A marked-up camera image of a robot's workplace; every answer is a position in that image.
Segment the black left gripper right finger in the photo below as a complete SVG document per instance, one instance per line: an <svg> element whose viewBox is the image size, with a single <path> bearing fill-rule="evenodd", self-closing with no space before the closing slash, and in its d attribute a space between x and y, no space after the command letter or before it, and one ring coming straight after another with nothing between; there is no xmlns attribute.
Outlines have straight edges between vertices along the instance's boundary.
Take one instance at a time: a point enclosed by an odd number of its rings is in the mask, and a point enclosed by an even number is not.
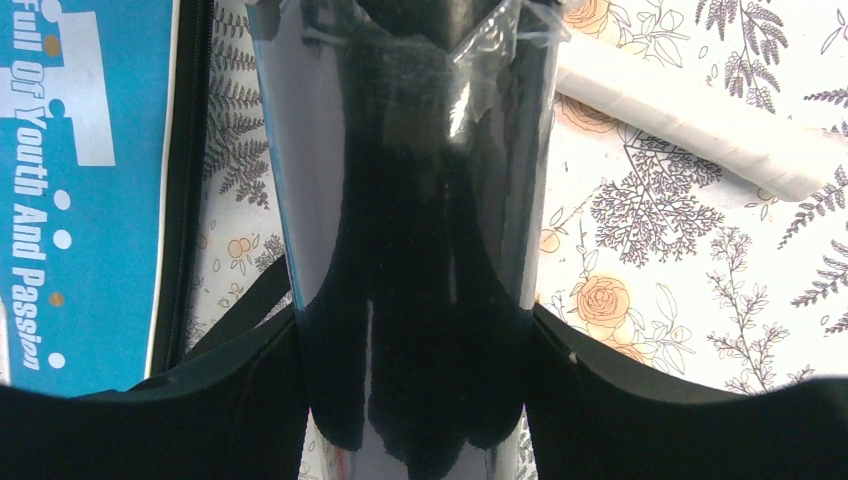
<svg viewBox="0 0 848 480"><path fill-rule="evenodd" d="M543 307L526 410L543 479L843 479L847 382L745 396L674 377Z"/></svg>

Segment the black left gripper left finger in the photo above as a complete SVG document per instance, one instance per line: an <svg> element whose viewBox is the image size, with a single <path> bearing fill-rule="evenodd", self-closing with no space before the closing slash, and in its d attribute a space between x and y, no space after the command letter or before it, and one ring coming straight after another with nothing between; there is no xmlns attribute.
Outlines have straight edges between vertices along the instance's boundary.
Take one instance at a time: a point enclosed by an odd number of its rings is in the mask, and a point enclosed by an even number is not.
<svg viewBox="0 0 848 480"><path fill-rule="evenodd" d="M294 315L127 391L1 391L5 479L294 479L307 399Z"/></svg>

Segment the black shuttlecock tube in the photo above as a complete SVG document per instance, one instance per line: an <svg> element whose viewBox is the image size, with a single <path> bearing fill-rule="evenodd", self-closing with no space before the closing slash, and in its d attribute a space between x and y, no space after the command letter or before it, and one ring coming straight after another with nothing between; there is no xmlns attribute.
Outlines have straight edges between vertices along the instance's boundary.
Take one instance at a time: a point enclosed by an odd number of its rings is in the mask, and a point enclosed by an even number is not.
<svg viewBox="0 0 848 480"><path fill-rule="evenodd" d="M247 5L330 479L511 479L558 1Z"/></svg>

